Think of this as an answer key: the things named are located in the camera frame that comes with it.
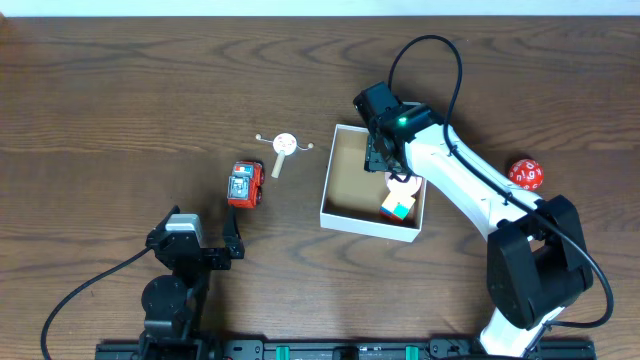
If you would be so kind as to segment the white toy duck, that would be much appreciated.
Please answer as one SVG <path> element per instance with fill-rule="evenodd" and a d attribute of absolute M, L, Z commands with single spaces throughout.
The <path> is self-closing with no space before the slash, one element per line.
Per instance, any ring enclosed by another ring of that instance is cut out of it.
<path fill-rule="evenodd" d="M 385 173 L 385 183 L 388 190 L 391 193 L 402 194 L 406 196 L 416 195 L 423 184 L 422 177 L 416 177 L 411 175 L 409 180 L 404 182 L 406 176 L 404 174 L 396 174 L 395 178 L 392 177 L 391 172 Z"/>

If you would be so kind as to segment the colourful puzzle cube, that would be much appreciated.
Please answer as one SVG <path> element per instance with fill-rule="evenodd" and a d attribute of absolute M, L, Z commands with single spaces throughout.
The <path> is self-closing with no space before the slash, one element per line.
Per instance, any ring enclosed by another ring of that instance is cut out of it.
<path fill-rule="evenodd" d="M 411 195 L 390 192 L 382 202 L 379 212 L 395 222 L 402 222 L 409 215 L 416 199 Z"/>

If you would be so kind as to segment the red toy fire truck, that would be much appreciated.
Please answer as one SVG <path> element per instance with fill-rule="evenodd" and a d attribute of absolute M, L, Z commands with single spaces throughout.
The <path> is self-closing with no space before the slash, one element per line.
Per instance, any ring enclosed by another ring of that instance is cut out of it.
<path fill-rule="evenodd" d="M 229 176 L 227 202 L 237 208 L 255 208 L 262 201 L 265 175 L 260 162 L 239 161 Z"/>

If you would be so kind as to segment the red polyhedral die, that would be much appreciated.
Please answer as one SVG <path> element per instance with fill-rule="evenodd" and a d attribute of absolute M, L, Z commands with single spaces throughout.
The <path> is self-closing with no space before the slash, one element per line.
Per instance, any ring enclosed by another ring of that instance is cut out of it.
<path fill-rule="evenodd" d="M 533 159 L 516 161 L 508 171 L 508 179 L 525 190 L 537 190 L 544 181 L 542 166 Z"/>

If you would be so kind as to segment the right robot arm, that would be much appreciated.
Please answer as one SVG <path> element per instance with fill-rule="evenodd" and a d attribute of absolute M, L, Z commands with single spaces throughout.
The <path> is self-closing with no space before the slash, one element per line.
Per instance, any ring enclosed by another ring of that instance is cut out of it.
<path fill-rule="evenodd" d="M 563 196 L 541 198 L 531 183 L 533 166 L 501 174 L 461 141 L 445 116 L 400 100 L 385 83 L 363 90 L 353 104 L 364 124 L 335 129 L 321 227 L 413 241 L 426 189 L 436 187 L 488 245 L 495 309 L 475 352 L 536 354 L 544 331 L 594 281 L 576 207 Z"/>

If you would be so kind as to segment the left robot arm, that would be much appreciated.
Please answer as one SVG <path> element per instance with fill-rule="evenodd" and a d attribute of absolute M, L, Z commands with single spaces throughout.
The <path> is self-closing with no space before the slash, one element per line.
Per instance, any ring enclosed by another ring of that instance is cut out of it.
<path fill-rule="evenodd" d="M 171 273 L 151 280 L 143 290 L 144 331 L 141 360 L 214 359 L 214 337 L 200 331 L 213 271 L 228 270 L 229 247 L 205 248 L 199 216 L 173 207 L 147 235 L 145 246 Z"/>

